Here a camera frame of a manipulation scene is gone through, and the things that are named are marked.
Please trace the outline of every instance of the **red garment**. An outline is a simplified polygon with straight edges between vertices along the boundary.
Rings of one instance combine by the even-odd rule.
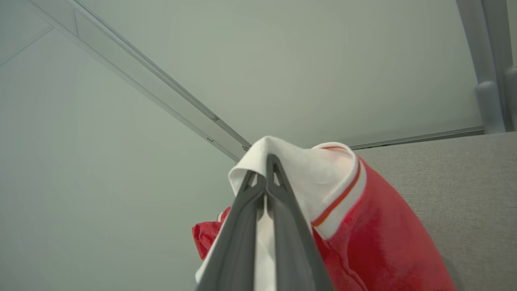
[[[312,221],[336,291],[455,290],[423,225],[386,180],[358,159],[347,183]],[[192,228],[201,259],[220,227],[221,222],[205,222]]]

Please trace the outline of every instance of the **gray fabric panel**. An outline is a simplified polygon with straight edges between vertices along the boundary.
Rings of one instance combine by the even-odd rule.
[[[517,133],[356,152],[418,215],[458,290],[517,290]]]

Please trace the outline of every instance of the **white cloth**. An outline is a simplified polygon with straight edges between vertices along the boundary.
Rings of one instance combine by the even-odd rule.
[[[280,159],[309,229],[312,229],[311,221],[328,206],[326,198],[343,191],[339,187],[357,162],[357,156],[341,143],[328,142],[312,149],[301,149],[279,138],[266,136],[257,141],[230,170],[228,178],[235,195],[248,170],[265,176],[268,154],[275,154]],[[217,238],[195,274],[197,282],[201,280],[216,244]],[[267,212],[257,223],[255,263],[255,291],[276,290],[273,221]]]

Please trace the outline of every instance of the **red fabric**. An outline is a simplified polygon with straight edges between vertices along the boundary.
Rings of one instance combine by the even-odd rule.
[[[362,163],[366,187],[355,205],[343,213],[336,233],[323,240],[313,232],[336,291],[455,290],[440,254],[414,212],[386,180]],[[220,225],[205,222],[192,229],[201,259]]]

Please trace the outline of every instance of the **ceiling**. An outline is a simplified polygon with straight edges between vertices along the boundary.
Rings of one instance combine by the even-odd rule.
[[[52,8],[63,0],[34,2],[68,23]],[[453,1],[80,2],[251,143],[354,146],[482,125]]]

